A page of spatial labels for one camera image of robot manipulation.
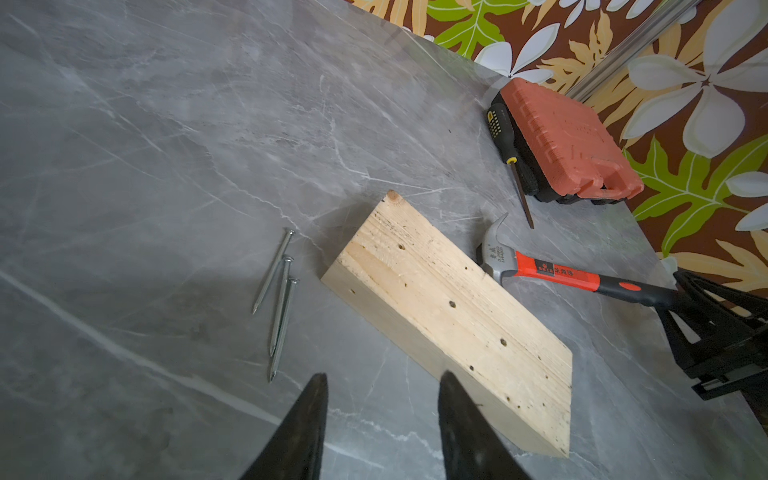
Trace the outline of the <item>steel nail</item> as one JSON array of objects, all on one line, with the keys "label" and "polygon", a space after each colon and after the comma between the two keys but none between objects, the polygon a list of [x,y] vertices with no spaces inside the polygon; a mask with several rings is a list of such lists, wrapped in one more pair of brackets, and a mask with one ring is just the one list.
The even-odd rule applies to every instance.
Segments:
[{"label": "steel nail", "polygon": [[273,357],[277,348],[278,335],[280,325],[282,322],[283,311],[285,307],[285,300],[288,290],[288,279],[290,276],[290,269],[293,263],[293,258],[290,255],[284,255],[282,257],[282,272],[278,290],[278,302],[275,308],[274,319],[271,330],[271,337],[269,343],[269,356]]},{"label": "steel nail", "polygon": [[282,302],[282,309],[281,313],[278,317],[278,323],[277,323],[277,330],[274,340],[274,349],[271,353],[270,357],[270,365],[269,365],[269,373],[268,373],[268,382],[271,383],[278,372],[280,359],[282,355],[282,351],[285,344],[285,336],[287,332],[288,327],[288,317],[289,317],[289,311],[293,300],[293,294],[296,286],[300,282],[299,279],[295,277],[289,277],[286,280],[286,290],[284,299]]},{"label": "steel nail", "polygon": [[296,230],[295,229],[289,228],[289,229],[286,230],[285,235],[284,235],[284,237],[283,237],[283,239],[282,239],[282,241],[281,241],[281,243],[280,243],[280,245],[278,247],[278,250],[277,250],[277,252],[275,254],[275,257],[273,258],[269,268],[266,271],[266,274],[264,275],[264,278],[263,278],[263,281],[261,283],[260,289],[259,289],[259,291],[258,291],[258,293],[256,295],[256,298],[254,300],[254,303],[253,303],[253,306],[252,306],[252,309],[251,309],[251,314],[252,315],[256,314],[256,312],[258,311],[259,307],[263,303],[263,301],[264,301],[264,299],[265,299],[265,297],[267,295],[267,292],[268,292],[268,290],[269,290],[269,288],[270,288],[270,286],[271,286],[271,284],[273,282],[273,279],[275,277],[278,265],[282,261],[282,258],[284,256],[284,254],[285,254],[289,244],[290,244],[290,241],[292,240],[292,238],[293,238],[293,236],[295,234],[296,234]]}]

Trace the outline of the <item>wooden board with nails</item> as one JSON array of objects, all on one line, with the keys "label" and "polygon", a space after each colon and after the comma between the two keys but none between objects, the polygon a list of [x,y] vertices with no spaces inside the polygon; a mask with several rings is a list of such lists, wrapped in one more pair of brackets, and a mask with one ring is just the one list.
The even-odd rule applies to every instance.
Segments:
[{"label": "wooden board with nails", "polygon": [[568,456],[571,350],[399,193],[322,280],[431,375],[452,372],[518,448]]}]

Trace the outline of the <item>claw hammer red black handle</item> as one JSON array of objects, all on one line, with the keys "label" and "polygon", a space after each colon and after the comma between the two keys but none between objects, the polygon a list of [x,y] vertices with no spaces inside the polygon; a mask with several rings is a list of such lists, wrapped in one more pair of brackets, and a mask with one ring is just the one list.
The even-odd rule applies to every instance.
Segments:
[{"label": "claw hammer red black handle", "polygon": [[497,238],[498,229],[506,217],[504,214],[487,229],[476,249],[478,265],[499,284],[506,277],[526,277],[661,309],[671,309],[682,300],[678,290],[591,273],[524,255]]}]

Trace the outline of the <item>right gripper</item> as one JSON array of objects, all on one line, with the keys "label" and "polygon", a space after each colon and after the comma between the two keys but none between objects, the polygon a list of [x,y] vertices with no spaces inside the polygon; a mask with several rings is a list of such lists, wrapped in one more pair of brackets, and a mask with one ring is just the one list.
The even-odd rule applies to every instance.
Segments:
[{"label": "right gripper", "polygon": [[679,297],[656,310],[677,365],[711,400],[750,388],[767,391],[767,300],[691,271],[674,273]]}]

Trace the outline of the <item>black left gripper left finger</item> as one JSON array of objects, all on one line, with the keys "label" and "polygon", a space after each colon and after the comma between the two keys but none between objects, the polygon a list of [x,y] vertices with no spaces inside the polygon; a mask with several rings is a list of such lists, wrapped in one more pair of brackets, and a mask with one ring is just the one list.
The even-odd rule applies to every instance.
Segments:
[{"label": "black left gripper left finger", "polygon": [[328,410],[328,379],[314,374],[241,479],[319,479]]}]

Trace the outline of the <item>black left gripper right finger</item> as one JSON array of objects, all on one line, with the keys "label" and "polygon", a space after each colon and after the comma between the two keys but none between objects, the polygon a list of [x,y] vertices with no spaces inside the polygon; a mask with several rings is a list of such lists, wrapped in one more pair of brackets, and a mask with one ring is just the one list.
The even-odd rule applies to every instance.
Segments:
[{"label": "black left gripper right finger", "polygon": [[448,370],[440,378],[438,416],[448,480],[531,479]]}]

